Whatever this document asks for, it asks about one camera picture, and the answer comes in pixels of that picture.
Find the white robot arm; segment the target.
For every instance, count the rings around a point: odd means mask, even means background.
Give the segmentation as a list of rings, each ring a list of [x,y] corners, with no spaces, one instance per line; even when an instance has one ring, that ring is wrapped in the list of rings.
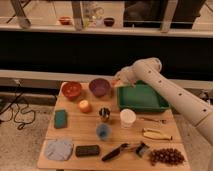
[[[140,59],[123,67],[115,78],[127,85],[142,80],[151,86],[213,146],[213,106],[162,76],[161,69],[158,58]]]

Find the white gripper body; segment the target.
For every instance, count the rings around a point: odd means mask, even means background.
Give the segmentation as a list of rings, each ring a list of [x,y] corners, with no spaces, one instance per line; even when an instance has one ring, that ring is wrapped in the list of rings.
[[[116,87],[133,86],[137,81],[137,77],[133,72],[133,69],[130,66],[127,66],[116,73],[115,80]]]

